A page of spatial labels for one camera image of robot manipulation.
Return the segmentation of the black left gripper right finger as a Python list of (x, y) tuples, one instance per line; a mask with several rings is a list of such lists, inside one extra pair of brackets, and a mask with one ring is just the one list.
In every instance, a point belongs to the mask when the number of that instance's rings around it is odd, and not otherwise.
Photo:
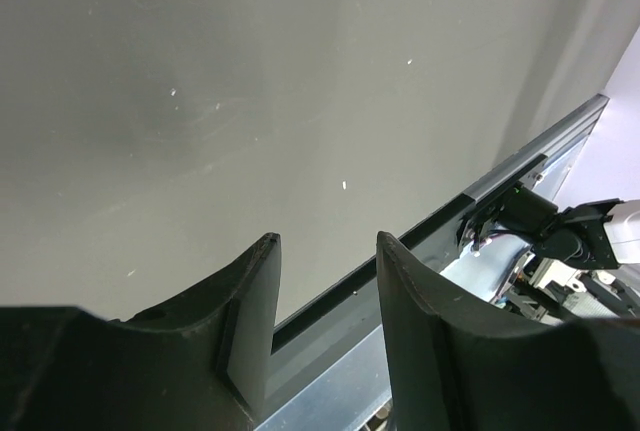
[(556, 326), (501, 310), (377, 238), (379, 300), (401, 430), (635, 430), (639, 324)]

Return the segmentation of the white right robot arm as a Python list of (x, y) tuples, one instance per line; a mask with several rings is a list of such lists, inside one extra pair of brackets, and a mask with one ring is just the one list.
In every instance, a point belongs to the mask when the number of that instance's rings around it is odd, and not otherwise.
[(536, 256), (578, 270), (614, 270), (639, 262), (639, 201), (611, 199), (560, 210), (524, 188), (504, 198), (497, 221)]

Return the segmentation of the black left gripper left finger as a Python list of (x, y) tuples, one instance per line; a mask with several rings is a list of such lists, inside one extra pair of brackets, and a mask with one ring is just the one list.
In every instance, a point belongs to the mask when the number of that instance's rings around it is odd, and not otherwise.
[(127, 321), (1, 311), (5, 430), (251, 430), (265, 401), (281, 276), (275, 233)]

